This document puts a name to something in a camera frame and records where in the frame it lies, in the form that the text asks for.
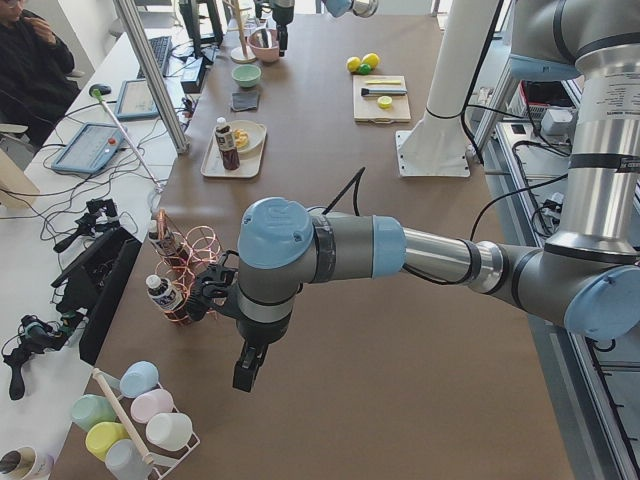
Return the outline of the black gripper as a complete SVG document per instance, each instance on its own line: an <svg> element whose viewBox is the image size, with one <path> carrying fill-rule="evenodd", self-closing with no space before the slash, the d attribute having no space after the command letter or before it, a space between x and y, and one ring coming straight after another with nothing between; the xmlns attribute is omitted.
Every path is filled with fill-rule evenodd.
<svg viewBox="0 0 640 480"><path fill-rule="evenodd" d="M290 21L277 21L279 56L285 56L288 49L288 25Z"/></svg>
<svg viewBox="0 0 640 480"><path fill-rule="evenodd" d="M238 269L225 265L230 254L238 255L234 250L226 250L217 262L211 262L195 277L185 310L194 322L200 321L210 310L236 321L245 343L234 366L233 387L251 391L266 359L267 346L285 335L291 314L278 314L276 322L261 323L243 313L239 300L241 291L235 281Z"/></svg>

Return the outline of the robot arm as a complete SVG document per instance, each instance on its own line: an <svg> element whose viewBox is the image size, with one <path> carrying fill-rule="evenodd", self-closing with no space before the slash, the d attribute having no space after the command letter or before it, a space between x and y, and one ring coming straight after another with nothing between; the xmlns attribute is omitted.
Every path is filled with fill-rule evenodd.
<svg viewBox="0 0 640 480"><path fill-rule="evenodd" d="M192 320L210 310L235 320L244 340L236 389L252 389L307 283L406 271L467 286L594 340L638 324L639 255L627 233L639 177L639 5L521 1L512 58L585 79L558 230L540 248L474 243L391 217L312 214L281 197L260 200L244 213L238 266L209 265L186 302Z"/></svg>
<svg viewBox="0 0 640 480"><path fill-rule="evenodd" d="M338 18L347 12L355 16L368 18L374 15L378 9L378 0L326 0L322 1L326 10L334 17ZM288 48L287 27L294 19L294 0L274 0L269 5L272 10L272 18L276 23L277 42L279 56L283 57Z"/></svg>

